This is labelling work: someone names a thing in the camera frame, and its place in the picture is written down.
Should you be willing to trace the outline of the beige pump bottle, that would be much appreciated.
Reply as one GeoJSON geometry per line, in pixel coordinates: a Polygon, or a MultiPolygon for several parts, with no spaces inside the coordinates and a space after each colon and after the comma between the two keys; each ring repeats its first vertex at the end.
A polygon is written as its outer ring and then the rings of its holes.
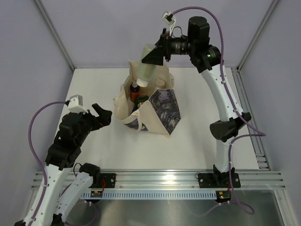
{"type": "Polygon", "coordinates": [[[159,87],[163,87],[165,85],[165,82],[163,80],[157,78],[156,85],[159,87]]]}

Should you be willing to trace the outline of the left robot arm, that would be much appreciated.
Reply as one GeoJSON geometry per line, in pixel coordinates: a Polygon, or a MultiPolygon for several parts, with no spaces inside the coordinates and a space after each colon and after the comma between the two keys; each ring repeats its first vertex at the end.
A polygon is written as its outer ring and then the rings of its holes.
{"type": "Polygon", "coordinates": [[[81,104],[72,106],[71,100],[64,104],[69,112],[62,117],[59,130],[48,149],[37,196],[26,217],[16,222],[16,226],[63,226],[81,195],[89,187],[104,185],[100,168],[84,163],[74,181],[62,191],[87,136],[110,125],[112,116],[112,111],[104,110],[98,104],[92,104],[98,116],[92,115],[81,104]]]}

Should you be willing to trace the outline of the orange blue spray bottle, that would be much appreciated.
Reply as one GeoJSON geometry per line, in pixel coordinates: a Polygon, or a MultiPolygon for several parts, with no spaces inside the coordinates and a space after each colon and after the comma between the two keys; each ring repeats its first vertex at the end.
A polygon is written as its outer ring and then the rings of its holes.
{"type": "Polygon", "coordinates": [[[140,86],[134,81],[130,86],[130,100],[134,103],[140,95],[140,86]]]}

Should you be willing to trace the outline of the green bottle beige cap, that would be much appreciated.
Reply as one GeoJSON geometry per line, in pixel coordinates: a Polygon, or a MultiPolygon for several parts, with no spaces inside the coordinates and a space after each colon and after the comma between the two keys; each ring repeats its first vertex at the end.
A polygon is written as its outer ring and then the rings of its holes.
{"type": "Polygon", "coordinates": [[[137,80],[136,83],[140,87],[147,87],[148,83],[153,79],[154,70],[156,68],[155,65],[145,64],[142,62],[142,59],[146,57],[153,49],[155,45],[153,44],[145,44],[141,57],[140,62],[137,69],[137,80]]]}

